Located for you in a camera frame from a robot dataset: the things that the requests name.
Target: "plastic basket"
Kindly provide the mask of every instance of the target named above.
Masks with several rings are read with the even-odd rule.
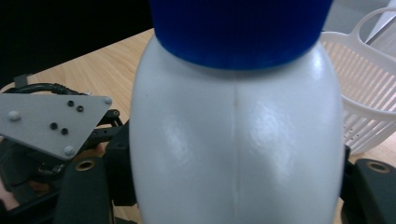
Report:
[[[344,103],[344,142],[352,154],[376,147],[396,131],[396,61],[364,44],[360,29],[381,8],[358,22],[351,34],[323,32],[320,41],[338,75]]]

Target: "table surface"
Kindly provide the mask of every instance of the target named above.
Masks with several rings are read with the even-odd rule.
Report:
[[[111,108],[120,111],[120,118],[129,118],[134,75],[145,46],[149,42],[153,30],[134,35],[105,48],[96,50],[72,61],[57,65],[43,72],[29,76],[29,83],[59,83],[76,91],[91,91],[92,95],[108,95],[113,98]],[[392,151],[396,144],[396,134],[392,135],[378,147],[350,160],[368,158],[383,161],[396,166],[396,153]],[[341,223],[337,206],[334,223]],[[138,208],[116,207],[115,215],[142,223]]]

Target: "dark wall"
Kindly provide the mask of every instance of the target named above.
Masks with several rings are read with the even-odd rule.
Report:
[[[0,88],[152,27],[148,0],[0,3]]]

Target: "blue bottle cap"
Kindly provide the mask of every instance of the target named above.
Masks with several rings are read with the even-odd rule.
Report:
[[[150,0],[155,34],[177,57],[221,69],[288,63],[318,40],[332,0]]]

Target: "metal bracket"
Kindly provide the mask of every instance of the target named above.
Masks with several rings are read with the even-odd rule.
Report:
[[[108,96],[0,94],[0,135],[73,158],[112,104]]]

